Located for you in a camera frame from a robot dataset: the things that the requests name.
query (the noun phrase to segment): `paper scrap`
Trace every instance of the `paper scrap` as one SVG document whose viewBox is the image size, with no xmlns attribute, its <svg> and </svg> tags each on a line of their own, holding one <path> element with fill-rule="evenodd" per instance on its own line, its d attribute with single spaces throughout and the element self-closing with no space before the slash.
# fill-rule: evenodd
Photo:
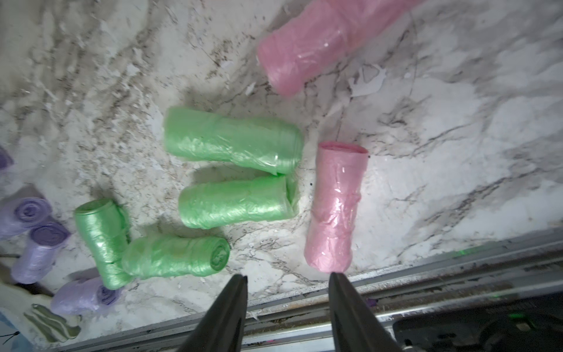
<svg viewBox="0 0 563 352">
<path fill-rule="evenodd" d="M 221 63 L 221 68 L 222 68 L 222 69 L 227 69 L 227 68 L 233 66 L 234 64 L 235 64 L 235 63 L 234 63 L 234 61 L 232 61 L 232 60 L 225 60 L 225 61 L 223 61 L 223 62 Z"/>
<path fill-rule="evenodd" d="M 336 92 L 336 99 L 333 101 L 330 109 L 327 112 L 327 116 L 332 116 L 337 112 L 340 113 L 342 109 L 346 108 L 350 104 L 350 93 L 346 92 Z"/>
<path fill-rule="evenodd" d="M 352 89 L 352 97 L 370 95 L 377 93 L 381 89 L 383 81 L 387 77 L 387 70 L 381 68 L 379 65 L 373 65 L 373 67 L 378 69 L 379 73 L 369 82 L 365 81 L 364 69 L 361 67 L 358 71 L 359 78 L 357 83 L 355 83 L 353 78 L 348 79 L 348 84 L 350 85 L 350 89 Z"/>
<path fill-rule="evenodd" d="M 248 315 L 250 315 L 252 318 L 254 318 L 254 320 L 256 320 L 257 322 L 260 321 L 260 319 L 258 318 L 258 312 L 255 311 L 249 311 Z"/>
<path fill-rule="evenodd" d="M 254 90 L 254 86 L 256 85 L 256 82 L 252 82 L 251 84 L 248 85 L 247 90 L 244 92 L 247 96 L 250 95 L 252 93 L 252 91 Z"/>
</svg>

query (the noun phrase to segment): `pink garbage bag roll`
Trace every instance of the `pink garbage bag roll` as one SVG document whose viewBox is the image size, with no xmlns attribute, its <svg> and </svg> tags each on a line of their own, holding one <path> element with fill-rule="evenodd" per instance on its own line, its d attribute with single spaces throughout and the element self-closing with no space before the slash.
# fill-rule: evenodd
<svg viewBox="0 0 563 352">
<path fill-rule="evenodd" d="M 343 273 L 352 263 L 352 231 L 368 151 L 339 142 L 319 144 L 315 198 L 305 245 L 307 264 L 324 273 Z"/>
<path fill-rule="evenodd" d="M 258 45 L 270 84 L 292 96 L 423 0 L 314 0 Z"/>
</svg>

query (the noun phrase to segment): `green garbage bag roll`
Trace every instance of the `green garbage bag roll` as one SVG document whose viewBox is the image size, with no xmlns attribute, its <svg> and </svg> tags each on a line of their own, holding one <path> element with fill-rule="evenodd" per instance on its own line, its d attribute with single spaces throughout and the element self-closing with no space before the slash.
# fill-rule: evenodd
<svg viewBox="0 0 563 352">
<path fill-rule="evenodd" d="M 186 187 L 178 200 L 184 225 L 210 229 L 242 221 L 283 220 L 297 214 L 297 185 L 291 176 L 264 176 Z"/>
<path fill-rule="evenodd" d="M 224 238 L 176 236 L 135 239 L 123 254 L 123 269 L 141 279 L 181 275 L 208 276 L 221 271 L 229 260 Z"/>
<path fill-rule="evenodd" d="M 111 199 L 98 199 L 74 211 L 76 227 L 92 252 L 104 286 L 118 289 L 133 278 L 123 271 L 121 259 L 127 248 L 129 219 Z"/>
<path fill-rule="evenodd" d="M 278 175 L 299 164 L 303 136 L 275 118 L 232 119 L 174 106 L 164 121 L 164 147 L 192 161 L 233 162 Z"/>
</svg>

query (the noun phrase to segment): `metal rail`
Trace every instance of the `metal rail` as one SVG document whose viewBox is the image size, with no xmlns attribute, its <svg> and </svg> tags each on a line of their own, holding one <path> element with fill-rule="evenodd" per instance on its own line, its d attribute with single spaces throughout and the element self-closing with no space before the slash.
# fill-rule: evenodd
<svg viewBox="0 0 563 352">
<path fill-rule="evenodd" d="M 351 278 L 374 314 L 391 329 L 402 317 L 483 306 L 563 291 L 563 229 L 530 233 Z M 316 291 L 249 305 L 243 349 L 302 351 L 333 348 L 326 286 Z M 153 324 L 50 351 L 139 351 L 179 346 L 202 314 Z"/>
</svg>

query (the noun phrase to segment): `plastic wrap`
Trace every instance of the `plastic wrap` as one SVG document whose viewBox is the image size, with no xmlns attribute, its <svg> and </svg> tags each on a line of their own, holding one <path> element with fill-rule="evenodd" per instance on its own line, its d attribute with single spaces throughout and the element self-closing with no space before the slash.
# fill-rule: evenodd
<svg viewBox="0 0 563 352">
<path fill-rule="evenodd" d="M 14 199 L 0 210 L 0 239 L 19 235 L 43 222 L 51 214 L 48 201 L 37 197 Z"/>
<path fill-rule="evenodd" d="M 325 273 L 343 273 L 352 262 L 352 231 L 368 151 L 338 142 L 319 144 L 315 198 L 305 259 Z"/>
<path fill-rule="evenodd" d="M 258 45 L 274 89 L 292 96 L 422 0 L 314 0 Z"/>
<path fill-rule="evenodd" d="M 233 162 L 277 175 L 297 167 L 303 136 L 275 118 L 232 119 L 175 106 L 164 122 L 164 146 L 192 161 Z"/>
<path fill-rule="evenodd" d="M 24 253 L 12 266 L 12 278 L 24 284 L 41 280 L 53 268 L 59 250 L 69 237 L 70 232 L 51 217 L 33 228 Z"/>
<path fill-rule="evenodd" d="M 242 221 L 274 221 L 297 214 L 297 185 L 291 176 L 257 177 L 186 187 L 178 210 L 189 228 L 210 229 Z"/>
<path fill-rule="evenodd" d="M 120 295 L 120 289 L 106 288 L 100 277 L 71 281 L 57 291 L 51 301 L 51 311 L 67 315 L 87 311 L 105 313 L 117 303 Z"/>
<path fill-rule="evenodd" d="M 121 267 L 127 247 L 129 221 L 111 199 L 93 200 L 74 212 L 76 227 L 92 252 L 96 266 L 109 289 L 118 289 L 133 279 Z"/>
<path fill-rule="evenodd" d="M 141 279 L 202 277 L 221 271 L 229 252 L 229 244 L 219 237 L 141 237 L 127 247 L 122 263 L 126 272 Z"/>
<path fill-rule="evenodd" d="M 7 151 L 0 146 L 0 170 L 14 165 L 14 160 L 10 157 Z"/>
</svg>

